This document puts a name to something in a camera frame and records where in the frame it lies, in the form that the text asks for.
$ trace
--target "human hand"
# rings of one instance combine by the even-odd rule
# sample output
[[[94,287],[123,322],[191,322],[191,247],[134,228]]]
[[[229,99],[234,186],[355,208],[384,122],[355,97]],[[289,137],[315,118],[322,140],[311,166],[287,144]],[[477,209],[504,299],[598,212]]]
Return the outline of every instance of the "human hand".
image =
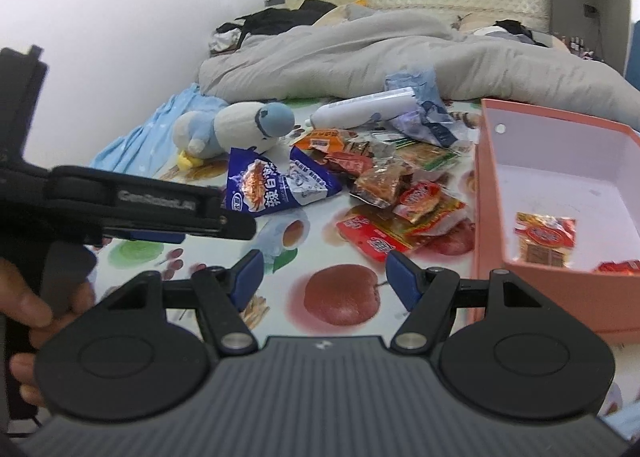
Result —
[[[69,312],[54,319],[51,308],[31,291],[18,269],[11,262],[0,259],[0,313],[31,327],[29,340],[35,349],[41,348],[54,334],[91,309],[94,303],[94,290],[85,282],[72,297]],[[23,400],[43,407],[44,401],[33,376],[34,361],[35,354],[16,354],[11,358],[10,370],[21,383]]]

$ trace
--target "gray blanket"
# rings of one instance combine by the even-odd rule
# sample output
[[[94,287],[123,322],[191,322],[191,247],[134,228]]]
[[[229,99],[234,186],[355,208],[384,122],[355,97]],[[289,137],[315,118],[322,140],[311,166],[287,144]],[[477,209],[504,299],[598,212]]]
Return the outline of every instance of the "gray blanket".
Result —
[[[465,35],[419,10],[293,28],[206,60],[199,81],[203,94],[229,103],[351,98],[382,91],[387,74],[428,65],[436,70],[443,98],[510,99],[640,130],[640,92],[609,66],[560,50]]]

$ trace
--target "plush toy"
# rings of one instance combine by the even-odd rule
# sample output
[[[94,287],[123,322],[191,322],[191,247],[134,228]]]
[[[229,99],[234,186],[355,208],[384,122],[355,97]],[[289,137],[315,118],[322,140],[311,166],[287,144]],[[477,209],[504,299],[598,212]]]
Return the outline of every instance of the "plush toy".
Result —
[[[232,148],[269,150],[295,125],[283,103],[239,102],[217,111],[190,111],[174,123],[174,144],[180,150],[178,166],[200,166]]]

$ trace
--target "purple chip bag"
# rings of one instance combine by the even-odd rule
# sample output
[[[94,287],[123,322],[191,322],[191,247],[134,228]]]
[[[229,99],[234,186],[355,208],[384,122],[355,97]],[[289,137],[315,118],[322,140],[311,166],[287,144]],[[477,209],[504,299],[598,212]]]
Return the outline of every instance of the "purple chip bag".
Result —
[[[293,147],[289,170],[281,174],[253,150],[232,148],[226,180],[226,208],[253,216],[298,208],[342,190],[328,170]]]

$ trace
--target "pink box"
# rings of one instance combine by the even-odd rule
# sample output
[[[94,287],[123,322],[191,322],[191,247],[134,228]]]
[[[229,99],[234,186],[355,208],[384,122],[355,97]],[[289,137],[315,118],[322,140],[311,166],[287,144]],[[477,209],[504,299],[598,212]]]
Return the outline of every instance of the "pink box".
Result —
[[[640,277],[592,273],[601,262],[640,259],[640,137],[582,114],[488,99],[482,106],[476,278],[504,267],[607,342],[640,342]],[[569,269],[515,260],[516,212],[577,220]]]

